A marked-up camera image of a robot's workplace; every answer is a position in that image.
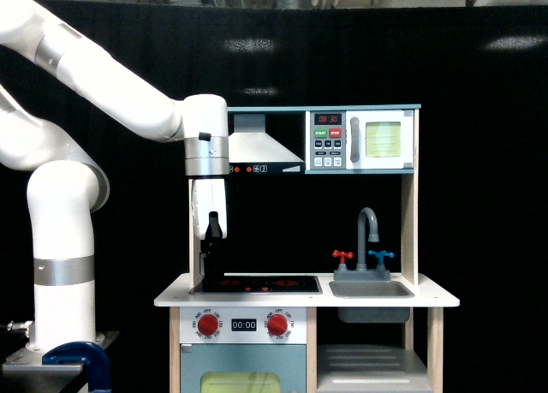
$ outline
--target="blue clamp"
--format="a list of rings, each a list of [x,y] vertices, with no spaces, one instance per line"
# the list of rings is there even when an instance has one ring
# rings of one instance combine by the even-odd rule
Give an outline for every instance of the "blue clamp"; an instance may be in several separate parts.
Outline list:
[[[392,252],[388,253],[385,250],[381,250],[380,252],[374,252],[373,250],[370,250],[367,253],[369,254],[369,256],[375,256],[378,259],[378,263],[380,265],[384,265],[384,258],[393,258],[394,257],[394,253],[392,253]]]
[[[104,350],[91,342],[70,342],[53,348],[42,358],[43,365],[82,363],[87,367],[90,393],[111,393],[110,361]]]

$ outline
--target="gray faucet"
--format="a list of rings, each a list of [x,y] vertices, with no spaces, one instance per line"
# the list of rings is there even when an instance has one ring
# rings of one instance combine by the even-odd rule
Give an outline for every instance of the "gray faucet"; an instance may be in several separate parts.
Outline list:
[[[355,271],[346,269],[346,265],[339,265],[334,271],[335,280],[390,280],[390,272],[384,269],[367,269],[366,266],[366,225],[369,221],[369,241],[378,241],[378,223],[375,212],[364,207],[358,216],[358,264]]]
[[[364,207],[358,215],[358,264],[357,271],[366,271],[366,221],[369,221],[369,241],[378,241],[378,223],[375,212]]]

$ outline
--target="stovetop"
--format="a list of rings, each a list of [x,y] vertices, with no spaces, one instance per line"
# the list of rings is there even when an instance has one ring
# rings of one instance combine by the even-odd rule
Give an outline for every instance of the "stovetop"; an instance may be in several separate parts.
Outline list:
[[[205,278],[191,294],[237,293],[248,295],[315,294],[322,292],[315,276],[225,276]]]

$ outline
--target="sink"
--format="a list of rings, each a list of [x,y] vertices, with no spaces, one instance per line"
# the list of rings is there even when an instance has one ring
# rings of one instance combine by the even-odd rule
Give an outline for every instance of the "sink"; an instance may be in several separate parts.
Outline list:
[[[333,281],[329,287],[335,297],[343,298],[414,297],[413,292],[399,282]]]
[[[414,297],[413,292],[399,282],[386,281],[333,281],[329,287],[336,297],[348,299]],[[344,323],[405,323],[410,307],[339,307],[339,319]]]

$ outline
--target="microwave door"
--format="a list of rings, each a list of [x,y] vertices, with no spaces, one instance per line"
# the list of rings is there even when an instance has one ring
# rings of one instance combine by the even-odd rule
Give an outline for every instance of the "microwave door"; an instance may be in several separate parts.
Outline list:
[[[349,111],[346,129],[346,169],[413,168],[411,110]]]

